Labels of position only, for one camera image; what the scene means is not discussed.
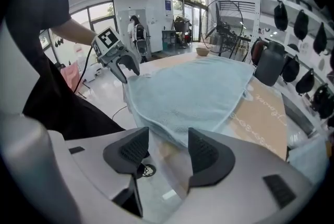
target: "person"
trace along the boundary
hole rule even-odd
[[[18,48],[40,75],[25,104],[24,115],[38,120],[46,129],[60,132],[65,140],[124,131],[75,95],[42,50],[40,30],[51,28],[61,38],[89,46],[96,36],[71,19],[68,0],[12,0],[5,20]]]
[[[137,40],[135,38],[135,27],[137,25],[141,25],[140,22],[139,22],[139,19],[137,16],[135,15],[132,15],[131,18],[130,18],[130,28],[129,28],[129,34],[130,34],[130,38],[132,39],[134,45],[136,46],[137,45]],[[141,57],[141,62],[147,62],[147,58],[146,56],[142,56]]]

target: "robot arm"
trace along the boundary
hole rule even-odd
[[[110,71],[122,83],[126,84],[127,79],[119,64],[124,64],[126,68],[133,70],[136,75],[140,74],[139,63],[135,55],[124,46],[120,35],[113,28],[108,27],[99,33],[93,39],[92,46],[99,62],[103,66],[108,66]]]

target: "black jug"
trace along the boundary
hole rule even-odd
[[[263,50],[260,61],[255,70],[255,77],[263,84],[273,86],[284,66],[284,46],[270,41]]]

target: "black helmet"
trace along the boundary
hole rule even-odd
[[[323,101],[319,107],[319,116],[321,119],[326,119],[332,115],[334,111],[334,96]]]
[[[274,9],[273,14],[274,14],[274,20],[275,20],[275,25],[276,28],[285,31],[288,27],[288,14],[287,10],[285,9],[285,5],[283,4],[282,1],[278,1],[279,4],[277,7]]]
[[[324,28],[324,23],[322,22],[317,32],[317,36],[314,39],[313,49],[317,54],[320,54],[320,52],[326,49],[326,44],[327,44],[327,36]]]
[[[285,82],[292,82],[297,78],[299,74],[299,62],[297,55],[294,58],[290,58],[284,65],[282,77]]]
[[[312,90],[314,86],[314,74],[311,68],[296,85],[296,91],[298,94],[304,94]]]
[[[294,23],[293,31],[296,37],[303,40],[307,36],[308,16],[304,13],[304,10],[298,13],[296,22]]]
[[[320,86],[313,95],[311,108],[319,111],[321,104],[329,98],[328,84]]]
[[[290,48],[292,48],[293,50],[299,52],[299,49],[298,49],[298,46],[297,46],[297,45],[295,45],[295,44],[288,44],[288,46],[289,46]]]

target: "glass door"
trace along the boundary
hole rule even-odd
[[[191,24],[193,24],[193,7],[191,5],[184,4],[184,16],[190,20]]]
[[[199,8],[194,7],[193,16],[193,41],[199,41],[199,26],[200,26],[200,15]]]

